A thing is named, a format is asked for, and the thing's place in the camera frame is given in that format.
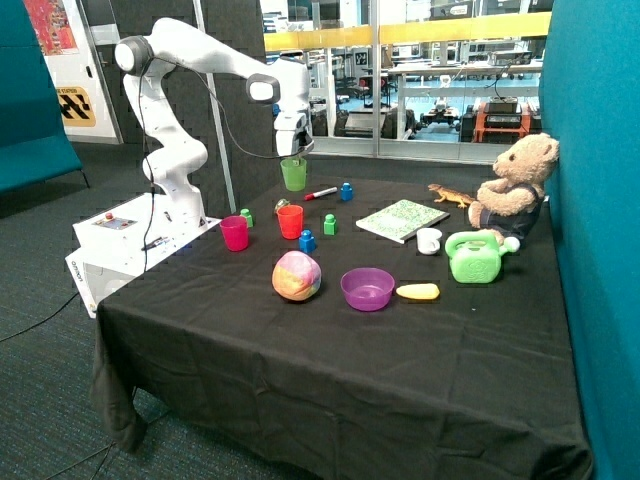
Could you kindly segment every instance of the white control box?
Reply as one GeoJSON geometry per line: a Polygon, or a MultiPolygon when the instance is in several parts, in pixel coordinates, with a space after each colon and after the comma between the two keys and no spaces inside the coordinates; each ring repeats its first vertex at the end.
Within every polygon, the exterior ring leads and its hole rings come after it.
{"type": "Polygon", "coordinates": [[[174,224],[167,203],[165,195],[145,193],[73,225],[80,248],[66,261],[91,318],[103,299],[220,222],[174,224]]]}

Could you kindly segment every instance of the yellow sign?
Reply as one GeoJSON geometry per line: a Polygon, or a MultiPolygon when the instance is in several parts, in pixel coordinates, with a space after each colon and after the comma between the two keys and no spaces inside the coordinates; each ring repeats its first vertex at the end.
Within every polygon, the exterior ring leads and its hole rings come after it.
{"type": "Polygon", "coordinates": [[[65,127],[95,127],[96,116],[91,109],[87,91],[82,87],[56,88],[65,127]]]}
{"type": "MultiPolygon", "coordinates": [[[[489,15],[437,22],[380,26],[380,43],[443,42],[507,37],[543,37],[549,33],[551,12],[489,15]]],[[[370,26],[302,32],[267,33],[267,52],[371,45],[370,26]]]]}

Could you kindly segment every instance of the purple bowl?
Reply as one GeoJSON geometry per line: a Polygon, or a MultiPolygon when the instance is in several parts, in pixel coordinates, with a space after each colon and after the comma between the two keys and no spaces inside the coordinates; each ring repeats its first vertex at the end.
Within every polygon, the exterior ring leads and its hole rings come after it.
{"type": "Polygon", "coordinates": [[[354,268],[340,280],[347,303],[363,312],[384,308],[391,300],[394,286],[393,277],[379,268],[354,268]]]}

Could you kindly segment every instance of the book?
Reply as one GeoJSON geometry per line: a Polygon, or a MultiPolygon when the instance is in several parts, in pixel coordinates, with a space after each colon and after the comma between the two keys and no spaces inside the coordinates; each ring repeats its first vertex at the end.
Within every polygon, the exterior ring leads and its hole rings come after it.
{"type": "Polygon", "coordinates": [[[448,212],[410,200],[400,200],[357,220],[356,226],[394,242],[404,243],[419,229],[435,225],[448,216],[448,212]]]}

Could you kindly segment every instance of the red cup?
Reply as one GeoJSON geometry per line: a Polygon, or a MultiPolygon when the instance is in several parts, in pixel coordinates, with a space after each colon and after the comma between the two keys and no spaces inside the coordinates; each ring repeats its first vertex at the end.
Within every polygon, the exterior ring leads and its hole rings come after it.
{"type": "Polygon", "coordinates": [[[220,222],[220,230],[224,243],[232,252],[239,252],[249,246],[249,226],[247,219],[240,215],[232,215],[220,222]]]}
{"type": "Polygon", "coordinates": [[[300,238],[304,223],[304,210],[300,205],[286,205],[279,208],[278,223],[284,238],[288,240],[300,238]]]}

